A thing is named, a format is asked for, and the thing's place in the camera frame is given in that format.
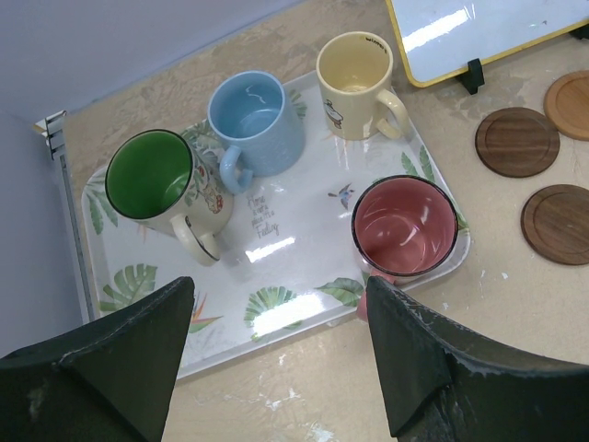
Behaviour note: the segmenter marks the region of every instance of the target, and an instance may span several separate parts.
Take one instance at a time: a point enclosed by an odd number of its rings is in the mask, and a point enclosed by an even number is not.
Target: marble pattern surface
[[[308,0],[69,115],[66,149],[78,219],[85,183],[125,139],[148,128],[177,131],[200,121],[214,88],[236,72],[263,69],[282,81],[296,78],[314,68],[323,44],[349,30],[377,33],[395,46],[384,1]],[[589,186],[589,143],[561,136],[556,162],[525,180],[494,174],[474,149],[474,133],[488,113],[505,106],[542,111],[554,80],[588,67],[587,44],[561,36],[489,64],[487,85],[474,97],[455,80],[414,88],[398,59],[393,86],[473,238],[463,266],[410,294],[492,339],[589,364],[589,273],[536,256],[519,228],[521,209],[539,188]],[[183,379],[164,440],[391,440],[368,328],[348,318]]]

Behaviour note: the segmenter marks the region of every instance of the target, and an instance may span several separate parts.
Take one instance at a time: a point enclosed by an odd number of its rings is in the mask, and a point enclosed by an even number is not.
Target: yellow whiteboard frame
[[[405,47],[403,46],[403,38],[401,37],[400,28],[399,28],[398,22],[397,22],[397,16],[395,15],[395,7],[393,7],[393,0],[386,0],[386,2],[387,2],[388,14],[390,15],[390,21],[393,25],[393,32],[395,33],[395,39],[397,40],[397,45],[398,45],[398,48],[399,48],[399,51],[401,54],[401,60],[403,62],[403,67],[405,68],[405,74],[407,75],[407,78],[409,79],[409,81],[412,85],[414,85],[416,87],[428,87],[431,85],[435,85],[436,83],[440,83],[441,81],[447,80],[448,78],[453,78],[455,76],[459,76],[460,74],[464,74],[465,72],[468,72],[467,67],[462,67],[460,69],[456,69],[456,71],[449,72],[448,74],[444,74],[443,76],[438,76],[437,78],[434,78],[432,80],[428,80],[428,81],[417,80],[413,76],[413,73],[411,72],[409,58],[407,57],[407,53],[405,52]],[[535,46],[535,45],[542,43],[544,41],[548,41],[550,39],[558,37],[559,35],[566,34],[567,32],[571,32],[572,30],[578,29],[584,25],[589,25],[589,19],[580,21],[579,23],[576,23],[574,25],[570,25],[564,29],[550,32],[550,34],[547,34],[544,37],[540,37],[539,39],[531,40],[528,43],[521,44],[520,46],[516,46],[512,49],[508,49],[507,51],[499,52],[491,57],[484,58],[484,59],[480,60],[480,63],[485,65],[485,64],[495,62],[495,61],[502,59],[508,55],[512,55],[513,53],[520,52],[520,51],[527,49],[527,48],[531,48],[532,46]]]

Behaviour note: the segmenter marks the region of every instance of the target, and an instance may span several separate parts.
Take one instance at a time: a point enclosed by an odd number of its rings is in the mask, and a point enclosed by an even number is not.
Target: round coaster
[[[589,71],[556,80],[544,98],[544,112],[563,134],[589,141]]]
[[[544,258],[569,265],[589,263],[589,191],[559,184],[536,192],[522,211],[522,232]]]
[[[480,160],[510,178],[537,175],[548,169],[560,150],[559,132],[544,115],[527,108],[506,108],[485,118],[477,130]]]

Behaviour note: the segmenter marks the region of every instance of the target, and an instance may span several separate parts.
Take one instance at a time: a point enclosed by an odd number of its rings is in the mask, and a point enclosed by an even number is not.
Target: mug rim
[[[332,85],[330,85],[326,81],[326,79],[321,74],[321,69],[319,69],[319,62],[321,61],[321,57],[323,56],[323,53],[329,48],[329,46],[331,46],[333,43],[335,43],[336,41],[338,41],[340,39],[350,37],[351,35],[354,35],[354,34],[355,35],[364,35],[364,36],[369,36],[371,38],[375,38],[383,46],[385,46],[385,49],[388,51],[388,53],[387,53],[388,54],[388,68],[387,68],[387,71],[385,72],[385,74],[383,75],[383,77],[380,80],[378,80],[378,82],[375,85],[370,86],[370,87],[363,89],[363,90],[348,92],[345,90],[337,89],[336,87],[333,87]],[[317,76],[318,76],[321,84],[324,87],[326,87],[327,89],[329,89],[331,92],[342,94],[342,95],[348,96],[348,97],[360,97],[361,95],[374,92],[375,90],[377,90],[378,88],[381,88],[386,83],[387,78],[389,76],[391,76],[393,73],[393,63],[394,63],[393,52],[390,49],[390,45],[387,43],[387,41],[385,39],[383,39],[381,36],[374,34],[372,32],[366,32],[364,30],[353,30],[351,32],[344,32],[343,34],[337,35],[334,38],[332,38],[331,40],[329,40],[327,43],[325,43],[325,45],[321,48],[321,51],[319,51],[319,55],[317,56],[317,61],[315,62],[315,70],[317,71]],[[387,90],[389,90],[390,86],[391,85],[388,85],[385,88]]]
[[[229,83],[230,81],[234,81],[236,78],[240,78],[241,76],[246,76],[246,75],[251,75],[251,74],[266,76],[270,80],[272,80],[274,83],[276,83],[276,85],[278,85],[278,88],[280,89],[280,93],[281,93],[281,98],[283,99],[283,102],[281,103],[281,106],[280,106],[280,110],[278,111],[278,115],[276,116],[274,121],[266,129],[264,129],[263,131],[255,134],[255,135],[248,136],[245,138],[235,138],[233,136],[225,135],[223,132],[221,132],[219,130],[219,128],[214,124],[213,120],[211,119],[211,105],[213,104],[213,101],[217,95],[217,92],[219,92],[219,90],[221,90],[221,88],[224,87],[227,83]],[[284,113],[285,106],[286,106],[286,92],[284,90],[283,84],[280,82],[280,80],[278,78],[276,78],[276,76],[273,76],[270,72],[266,72],[266,71],[257,71],[257,70],[243,71],[243,72],[239,72],[239,73],[235,74],[234,76],[230,76],[225,81],[223,81],[223,83],[221,83],[219,86],[217,86],[217,88],[213,92],[213,95],[211,95],[211,99],[209,99],[209,104],[206,107],[206,118],[207,118],[207,121],[209,122],[209,124],[211,125],[211,128],[214,130],[214,132],[218,136],[220,136],[221,138],[225,139],[226,141],[228,141],[228,142],[248,141],[248,140],[253,140],[254,138],[256,138],[262,134],[266,134],[276,124],[276,122],[278,122],[281,115]]]
[[[184,188],[182,189],[182,192],[180,193],[180,195],[178,196],[178,198],[176,198],[176,200],[174,201],[174,203],[172,203],[170,206],[168,206],[166,208],[166,210],[162,211],[161,213],[159,213],[157,215],[148,216],[148,217],[145,217],[145,218],[138,218],[138,217],[135,217],[135,216],[126,215],[121,209],[117,208],[117,206],[114,204],[114,202],[110,199],[109,186],[108,186],[109,172],[110,172],[110,166],[112,165],[113,161],[116,159],[117,155],[119,155],[119,153],[123,150],[123,148],[127,144],[129,144],[132,140],[134,140],[135,138],[137,138],[139,136],[146,135],[146,134],[152,134],[152,133],[166,133],[166,134],[174,135],[176,138],[178,138],[182,142],[182,144],[184,144],[184,146],[186,147],[186,149],[188,150],[189,159],[191,161],[191,168],[189,169],[190,174],[189,174],[188,179],[186,180],[186,184],[184,185]],[[124,216],[125,218],[129,218],[129,219],[132,219],[134,221],[145,221],[145,220],[149,220],[149,219],[154,219],[154,218],[157,218],[158,216],[163,215],[169,208],[171,208],[174,205],[176,205],[178,203],[178,201],[180,201],[182,199],[182,196],[184,195],[184,193],[186,193],[186,190],[188,189],[189,184],[191,183],[192,174],[194,173],[193,168],[194,168],[194,157],[192,156],[191,147],[188,145],[188,142],[180,134],[176,134],[175,132],[169,131],[168,129],[148,129],[146,131],[140,132],[139,134],[133,135],[131,138],[129,138],[127,141],[125,141],[117,149],[117,151],[114,153],[114,155],[110,159],[109,164],[107,166],[107,173],[104,175],[104,193],[106,193],[107,200],[109,201],[110,206],[115,210],[115,212],[117,212],[118,214]]]
[[[363,250],[363,248],[360,245],[360,241],[358,240],[358,236],[356,235],[356,229],[354,228],[354,221],[356,220],[356,215],[358,212],[358,207],[360,206],[360,203],[364,200],[364,197],[371,191],[373,190],[374,187],[386,182],[386,181],[390,181],[390,180],[398,180],[398,179],[404,179],[404,178],[409,178],[411,180],[417,180],[417,181],[421,181],[424,182],[425,184],[428,184],[430,186],[432,186],[436,191],[438,191],[444,198],[445,200],[448,202],[448,204],[450,205],[450,210],[452,211],[452,215],[454,216],[454,235],[452,237],[452,243],[450,244],[450,247],[448,248],[448,251],[445,253],[445,255],[440,258],[440,260],[438,260],[438,262],[436,262],[434,265],[428,267],[427,269],[421,270],[419,272],[413,272],[413,273],[396,273],[396,272],[391,272],[390,270],[378,265],[376,262],[374,262]],[[358,252],[360,253],[360,255],[374,268],[376,268],[378,271],[382,272],[382,273],[386,273],[389,274],[391,276],[396,276],[399,278],[405,278],[405,277],[413,277],[413,276],[421,276],[422,274],[426,274],[428,272],[431,272],[432,270],[434,270],[435,268],[437,268],[438,266],[442,265],[443,262],[445,262],[448,257],[450,256],[450,254],[452,253],[452,251],[454,250],[454,247],[456,246],[456,241],[458,239],[458,215],[456,213],[456,209],[454,207],[454,205],[452,204],[452,200],[450,200],[450,197],[435,183],[426,180],[425,178],[422,177],[415,177],[413,175],[393,175],[390,177],[385,177],[381,180],[375,181],[372,183],[372,185],[370,185],[368,187],[368,189],[366,189],[362,195],[360,195],[360,198],[358,198],[358,201],[356,202],[356,205],[353,208],[353,212],[352,212],[352,238],[353,238],[353,242],[354,245],[356,246],[356,249],[358,250]]]

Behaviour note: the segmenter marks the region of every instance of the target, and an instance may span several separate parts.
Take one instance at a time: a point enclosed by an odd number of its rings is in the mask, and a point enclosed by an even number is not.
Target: tray with leaf print
[[[179,378],[354,311],[366,275],[355,260],[352,209],[375,180],[419,175],[451,194],[417,133],[410,141],[379,134],[344,141],[325,123],[315,72],[285,87],[305,124],[305,151],[286,172],[255,179],[236,197],[231,220],[217,236],[222,260],[213,267],[197,264],[176,239],[118,217],[104,193],[106,167],[84,189],[99,316],[178,276],[193,278],[196,302]],[[182,136],[217,167],[223,148],[207,121]],[[450,259],[406,290],[452,272],[466,258],[470,234],[458,213]]]

